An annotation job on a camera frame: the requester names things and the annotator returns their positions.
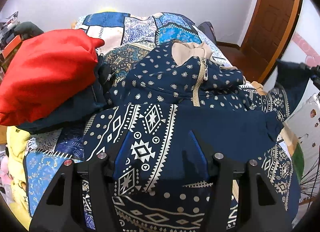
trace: yellow fabric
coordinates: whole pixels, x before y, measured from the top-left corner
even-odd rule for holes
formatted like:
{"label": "yellow fabric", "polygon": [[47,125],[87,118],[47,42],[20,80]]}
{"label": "yellow fabric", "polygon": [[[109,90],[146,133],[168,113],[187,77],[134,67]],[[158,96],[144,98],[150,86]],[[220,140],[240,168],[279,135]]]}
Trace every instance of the yellow fabric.
{"label": "yellow fabric", "polygon": [[9,150],[8,169],[14,179],[26,182],[22,160],[25,154],[27,141],[30,134],[27,131],[20,130],[15,126],[9,126],[7,129],[7,143]]}
{"label": "yellow fabric", "polygon": [[16,216],[16,218],[19,220],[19,222],[26,228],[26,230],[29,231],[31,218],[28,214],[28,211],[16,202],[10,203],[9,208],[12,211],[12,213]]}
{"label": "yellow fabric", "polygon": [[106,7],[106,8],[100,9],[97,13],[103,13],[103,12],[117,12],[117,11],[111,7]]}
{"label": "yellow fabric", "polygon": [[7,143],[9,150],[8,169],[13,177],[11,182],[12,197],[27,211],[28,199],[26,195],[26,176],[23,169],[23,158],[30,134],[24,130],[9,126],[7,129]]}

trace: door frame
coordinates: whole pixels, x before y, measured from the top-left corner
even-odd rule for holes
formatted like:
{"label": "door frame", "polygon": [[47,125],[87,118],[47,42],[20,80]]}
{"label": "door frame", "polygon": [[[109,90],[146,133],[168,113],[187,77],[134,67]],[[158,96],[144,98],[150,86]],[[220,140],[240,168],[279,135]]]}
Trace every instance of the door frame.
{"label": "door frame", "polygon": [[[303,0],[294,0],[292,12],[291,12],[291,15],[290,15],[290,18],[288,21],[288,25],[284,31],[284,34],[281,38],[281,41],[278,45],[278,48],[276,49],[275,53],[273,54],[269,64],[267,65],[267,67],[264,70],[264,72],[262,73],[262,75],[258,78],[259,83],[264,84],[266,82],[267,78],[271,75],[274,68],[276,67],[276,65],[275,65],[276,60],[282,58],[284,51],[286,50],[286,48],[292,38],[292,35],[295,31],[295,28],[296,28],[296,25],[298,22],[298,18],[300,16],[302,1]],[[261,3],[261,0],[257,0],[256,6],[255,6],[253,14],[252,14],[252,18],[251,18],[251,21],[250,21],[250,24],[248,27],[248,30],[244,36],[244,40],[241,43],[240,51],[243,51],[244,44],[247,42],[251,32],[253,31],[254,21],[256,19],[257,14],[258,14],[260,3]]]}
{"label": "door frame", "polygon": [[241,52],[243,51],[244,44],[247,42],[247,40],[248,40],[252,30],[253,30],[254,21],[256,20],[256,17],[257,17],[257,14],[258,14],[258,10],[259,10],[259,7],[260,7],[260,3],[261,3],[261,0],[257,0],[256,6],[254,7],[254,11],[253,11],[253,14],[252,14],[252,18],[251,18],[250,24],[248,26],[247,32],[245,33],[245,36],[244,36],[243,41],[242,41],[241,46],[240,46],[240,51]]}

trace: black bag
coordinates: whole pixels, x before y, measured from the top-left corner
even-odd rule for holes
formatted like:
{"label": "black bag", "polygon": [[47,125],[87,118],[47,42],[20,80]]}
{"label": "black bag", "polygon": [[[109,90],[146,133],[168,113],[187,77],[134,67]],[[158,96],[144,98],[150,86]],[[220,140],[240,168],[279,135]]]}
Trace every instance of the black bag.
{"label": "black bag", "polygon": [[198,29],[202,31],[215,45],[217,45],[216,36],[214,35],[214,29],[210,22],[203,22],[198,26]]}

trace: blue fabric panel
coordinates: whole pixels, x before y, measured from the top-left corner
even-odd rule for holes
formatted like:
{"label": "blue fabric panel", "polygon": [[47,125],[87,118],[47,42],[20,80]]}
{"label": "blue fabric panel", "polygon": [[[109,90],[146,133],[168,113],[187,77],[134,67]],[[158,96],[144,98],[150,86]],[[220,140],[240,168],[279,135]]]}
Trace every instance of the blue fabric panel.
{"label": "blue fabric panel", "polygon": [[173,39],[179,39],[184,43],[202,43],[197,34],[189,32],[184,28],[178,27],[174,24],[164,26],[158,29],[156,32],[156,44],[158,45],[165,42],[169,42]]}
{"label": "blue fabric panel", "polygon": [[163,13],[161,17],[156,18],[155,20],[158,28],[170,23],[175,23],[181,27],[191,30],[190,26],[183,20],[183,18],[175,14]]}
{"label": "blue fabric panel", "polygon": [[61,154],[52,156],[47,152],[31,151],[25,158],[29,214],[32,217],[50,181],[65,161],[65,157]]}
{"label": "blue fabric panel", "polygon": [[85,123],[64,127],[58,138],[55,150],[73,155],[83,160],[83,132]]}
{"label": "blue fabric panel", "polygon": [[186,16],[182,15],[182,14],[176,14],[176,13],[171,13],[174,14],[176,16],[181,17],[185,22],[187,22],[187,24],[190,26],[190,28],[192,29],[193,25],[196,25],[192,20],[190,20],[189,18],[187,18]]}
{"label": "blue fabric panel", "polygon": [[88,26],[98,25],[101,27],[124,27],[124,18],[130,16],[127,13],[103,12],[86,16],[83,24]]}

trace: wooden door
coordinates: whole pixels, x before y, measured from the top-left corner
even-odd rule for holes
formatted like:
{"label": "wooden door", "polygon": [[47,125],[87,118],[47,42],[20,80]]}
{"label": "wooden door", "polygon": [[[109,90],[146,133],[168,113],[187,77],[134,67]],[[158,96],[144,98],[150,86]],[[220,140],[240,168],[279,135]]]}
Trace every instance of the wooden door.
{"label": "wooden door", "polygon": [[241,52],[254,63],[254,80],[263,83],[291,38],[300,0],[258,0]]}

